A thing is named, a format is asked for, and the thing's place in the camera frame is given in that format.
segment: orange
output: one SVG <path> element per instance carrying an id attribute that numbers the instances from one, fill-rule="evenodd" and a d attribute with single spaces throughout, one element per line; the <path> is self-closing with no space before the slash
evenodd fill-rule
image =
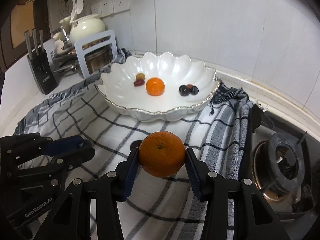
<path id="1" fill-rule="evenodd" d="M 160 78 L 150 78 L 146 84 L 149 95 L 159 96 L 164 92 L 164 83 Z"/>
<path id="2" fill-rule="evenodd" d="M 167 131 L 148 135 L 139 147 L 139 163 L 156 177 L 175 174 L 184 164 L 186 149 L 181 139 Z"/>

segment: ceramic fruit bowl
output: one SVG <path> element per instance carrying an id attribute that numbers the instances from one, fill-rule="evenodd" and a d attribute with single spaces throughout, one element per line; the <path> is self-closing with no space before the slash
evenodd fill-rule
<path id="1" fill-rule="evenodd" d="M 164 93 L 151 96 L 145 84 L 134 87 L 138 73 L 145 74 L 146 83 L 150 78 L 160 78 L 165 85 Z M 220 85 L 215 77 L 216 71 L 207 68 L 203 61 L 192 62 L 186 55 L 176 58 L 170 52 L 160 56 L 148 52 L 142 58 L 128 57 L 124 64 L 114 63 L 111 73 L 101 74 L 103 84 L 96 85 L 96 89 L 120 114 L 131 115 L 141 122 L 176 121 L 202 110 L 210 102 Z M 187 84 L 197 86 L 199 93 L 181 96 L 179 87 Z"/>

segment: knife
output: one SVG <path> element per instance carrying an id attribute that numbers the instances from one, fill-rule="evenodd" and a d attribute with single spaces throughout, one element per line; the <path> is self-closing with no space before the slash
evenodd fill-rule
<path id="1" fill-rule="evenodd" d="M 43 31 L 42 31 L 42 29 L 39 31 L 39 36 L 40 36 L 41 49 L 42 49 L 42 52 L 44 52 L 44 47 L 43 47 Z"/>
<path id="2" fill-rule="evenodd" d="M 26 31 L 24 33 L 24 39 L 26 40 L 26 45 L 27 45 L 27 50 L 28 50 L 28 55 L 30 59 L 33 59 L 32 56 L 32 50 L 31 50 L 31 44 L 30 44 L 30 34 L 29 31 Z"/>
<path id="3" fill-rule="evenodd" d="M 33 43 L 35 44 L 36 54 L 39 55 L 36 28 L 32 29 Z"/>

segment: stove burner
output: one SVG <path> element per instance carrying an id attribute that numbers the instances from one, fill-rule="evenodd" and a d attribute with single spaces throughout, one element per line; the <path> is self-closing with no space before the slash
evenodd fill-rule
<path id="1" fill-rule="evenodd" d="M 297 138 L 275 133 L 269 141 L 261 142 L 253 154 L 254 182 L 267 200 L 283 201 L 301 186 L 305 171 Z"/>

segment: cream colored pot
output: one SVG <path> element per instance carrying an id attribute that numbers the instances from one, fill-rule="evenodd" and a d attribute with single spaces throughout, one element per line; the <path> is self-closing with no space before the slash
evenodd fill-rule
<path id="1" fill-rule="evenodd" d="M 72 45 L 79 39 L 83 39 L 92 34 L 104 32 L 106 26 L 100 19 L 100 14 L 91 14 L 70 23 L 72 25 L 70 31 L 70 41 Z"/>

